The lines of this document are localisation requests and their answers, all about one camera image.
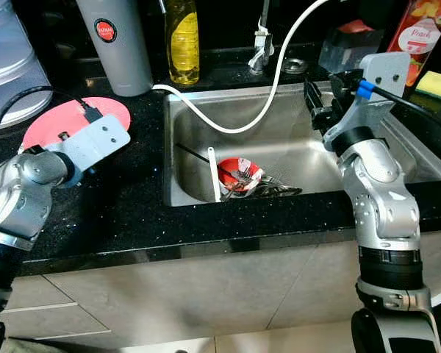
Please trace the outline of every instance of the faucet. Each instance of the faucet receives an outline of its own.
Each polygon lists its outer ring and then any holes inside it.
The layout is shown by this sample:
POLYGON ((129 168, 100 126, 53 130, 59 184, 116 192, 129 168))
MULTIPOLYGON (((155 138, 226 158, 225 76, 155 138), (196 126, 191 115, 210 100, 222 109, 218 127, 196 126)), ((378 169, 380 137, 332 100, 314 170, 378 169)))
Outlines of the faucet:
POLYGON ((258 30, 255 31, 255 55, 248 61, 253 74, 261 74, 274 53, 273 35, 266 28, 269 7, 270 0, 263 0, 262 16, 258 20, 258 30))

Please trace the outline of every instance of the granite countertop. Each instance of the granite countertop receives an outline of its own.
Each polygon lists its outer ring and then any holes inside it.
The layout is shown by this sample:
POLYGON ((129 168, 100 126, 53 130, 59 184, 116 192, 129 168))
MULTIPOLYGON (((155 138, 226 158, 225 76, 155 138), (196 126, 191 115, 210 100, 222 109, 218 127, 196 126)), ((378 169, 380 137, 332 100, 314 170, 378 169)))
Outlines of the granite countertop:
MULTIPOLYGON (((302 57, 307 55, 305 51, 304 47, 302 57)), ((226 51, 205 54, 201 63, 207 64, 201 80, 189 90, 270 85, 273 65, 264 75, 252 76, 245 65, 248 55, 226 51)), ((326 79, 326 73, 313 64, 308 74, 313 80, 326 79)), ((165 205, 165 94, 151 91, 133 98, 117 97, 104 77, 88 77, 69 93, 107 96, 125 104, 132 115, 132 141, 100 162, 96 173, 83 179, 81 186, 53 191, 51 215, 24 262, 21 275, 354 238, 354 218, 344 191, 185 207, 165 205)), ((284 75, 282 83, 303 79, 304 75, 284 75)), ((154 80, 169 83, 164 76, 154 80)), ((56 97, 52 104, 62 101, 65 100, 56 97)), ((395 115, 441 156, 441 132, 427 122, 422 124, 405 109, 397 110, 395 115)), ((0 161, 16 153, 29 124, 27 121, 1 132, 0 161)), ((441 229, 441 182, 408 185, 408 189, 420 207, 421 231, 441 229)))

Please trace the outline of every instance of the tile floor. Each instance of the tile floor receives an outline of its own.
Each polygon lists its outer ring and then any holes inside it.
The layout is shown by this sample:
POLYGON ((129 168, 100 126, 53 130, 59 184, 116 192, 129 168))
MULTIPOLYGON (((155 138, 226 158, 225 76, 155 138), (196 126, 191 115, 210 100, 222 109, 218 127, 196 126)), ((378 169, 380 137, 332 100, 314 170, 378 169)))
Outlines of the tile floor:
POLYGON ((131 347, 112 351, 112 353, 177 353, 178 351, 187 353, 349 353, 354 352, 354 348, 351 340, 351 324, 349 321, 342 321, 131 347))

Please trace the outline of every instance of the red label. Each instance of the red label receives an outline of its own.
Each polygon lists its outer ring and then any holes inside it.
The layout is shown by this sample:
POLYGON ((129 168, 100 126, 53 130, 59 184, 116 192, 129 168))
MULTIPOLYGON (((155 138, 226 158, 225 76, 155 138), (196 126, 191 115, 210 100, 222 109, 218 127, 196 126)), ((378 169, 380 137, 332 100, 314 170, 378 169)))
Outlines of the red label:
POLYGON ((95 30, 96 30, 96 34, 104 42, 111 43, 114 41, 114 39, 116 39, 116 28, 108 20, 105 20, 103 18, 96 20, 95 21, 95 30))

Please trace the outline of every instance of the white hose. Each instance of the white hose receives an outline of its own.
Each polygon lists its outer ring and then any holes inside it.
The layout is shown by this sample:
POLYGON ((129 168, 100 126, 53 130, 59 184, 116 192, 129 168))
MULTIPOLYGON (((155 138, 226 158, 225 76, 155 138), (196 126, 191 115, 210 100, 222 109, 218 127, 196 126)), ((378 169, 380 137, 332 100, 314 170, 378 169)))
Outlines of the white hose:
POLYGON ((284 42, 281 47, 281 51, 279 52, 278 57, 278 63, 276 64, 276 73, 274 74, 274 80, 273 80, 273 87, 271 87, 271 92, 268 97, 268 100, 265 103, 265 106, 259 112, 257 117, 252 120, 250 123, 246 124, 245 126, 239 127, 238 129, 227 129, 225 127, 222 127, 220 125, 217 125, 214 121, 209 119, 205 114, 200 111, 191 101, 186 98, 183 93, 181 93, 176 88, 173 88, 168 85, 155 85, 153 86, 153 90, 167 90, 169 92, 172 92, 176 96, 178 96, 199 118, 201 118, 206 124, 208 124, 213 129, 218 130, 219 132, 223 132, 224 134, 240 134, 241 132, 245 132, 249 129, 251 129, 253 126, 257 125, 260 120, 262 120, 263 116, 265 116, 266 112, 270 108, 271 102, 273 101, 273 97, 276 94, 276 89, 278 88, 278 82, 279 82, 279 75, 281 74, 281 66, 284 59, 284 56, 286 54, 287 46, 293 37, 295 31, 297 28, 301 25, 302 22, 307 18, 308 15, 310 15, 317 7, 319 7, 321 4, 324 4, 328 0, 317 0, 312 5, 310 5, 303 13, 299 16, 299 18, 294 22, 293 26, 287 33, 286 38, 284 39, 284 42))

